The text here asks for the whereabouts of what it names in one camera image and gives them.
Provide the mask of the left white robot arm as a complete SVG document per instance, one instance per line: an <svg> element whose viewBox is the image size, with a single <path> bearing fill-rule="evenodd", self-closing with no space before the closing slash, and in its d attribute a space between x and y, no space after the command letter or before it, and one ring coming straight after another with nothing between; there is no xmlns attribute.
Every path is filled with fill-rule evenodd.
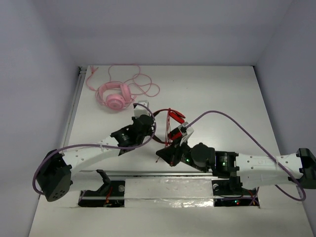
<svg viewBox="0 0 316 237"><path fill-rule="evenodd" d="M47 153L33 177L33 183L40 187L39 194L48 202L57 201L71 189L80 171L147 144L155 134L156 121L148 115L133 117L132 121L97 144L71 145Z"/></svg>

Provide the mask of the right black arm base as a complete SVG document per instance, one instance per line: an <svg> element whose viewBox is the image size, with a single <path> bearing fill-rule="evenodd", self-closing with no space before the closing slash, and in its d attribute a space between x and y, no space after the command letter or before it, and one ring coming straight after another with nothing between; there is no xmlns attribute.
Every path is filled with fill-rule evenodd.
<svg viewBox="0 0 316 237"><path fill-rule="evenodd" d="M259 207L258 189L230 187L228 179L212 180L215 207L256 206Z"/></svg>

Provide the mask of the red black headphones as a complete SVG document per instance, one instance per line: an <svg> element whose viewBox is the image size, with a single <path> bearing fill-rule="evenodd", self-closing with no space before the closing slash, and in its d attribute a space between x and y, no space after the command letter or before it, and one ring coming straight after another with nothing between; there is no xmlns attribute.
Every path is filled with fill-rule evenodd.
<svg viewBox="0 0 316 237"><path fill-rule="evenodd" d="M174 140L174 135L171 135L172 125L179 125L185 122L185 116L177 110L168 108L168 109L160 109L153 113L154 116L157 116L161 112L166 112L166 126L165 126L165 136L163 139L158 138L156 135L153 137L153 140L163 144L163 145L170 145L171 142Z"/></svg>

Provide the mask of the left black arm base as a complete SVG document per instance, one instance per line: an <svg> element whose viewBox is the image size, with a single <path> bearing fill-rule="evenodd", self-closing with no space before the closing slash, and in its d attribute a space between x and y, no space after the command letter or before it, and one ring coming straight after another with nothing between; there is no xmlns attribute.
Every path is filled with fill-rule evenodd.
<svg viewBox="0 0 316 237"><path fill-rule="evenodd" d="M124 207L125 181L112 181L104 170L96 172L102 177L103 184L99 189L80 192L79 207Z"/></svg>

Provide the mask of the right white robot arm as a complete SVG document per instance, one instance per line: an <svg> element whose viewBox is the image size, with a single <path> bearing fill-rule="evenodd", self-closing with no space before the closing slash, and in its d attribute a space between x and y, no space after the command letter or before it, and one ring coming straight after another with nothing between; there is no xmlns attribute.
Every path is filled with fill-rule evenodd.
<svg viewBox="0 0 316 237"><path fill-rule="evenodd" d="M187 143L174 142L156 155L171 167L182 162L196 170L227 179L233 194L261 186L290 184L298 181L304 189L316 187L316 158L306 148L294 154L271 159L236 152L217 151L203 143L190 148Z"/></svg>

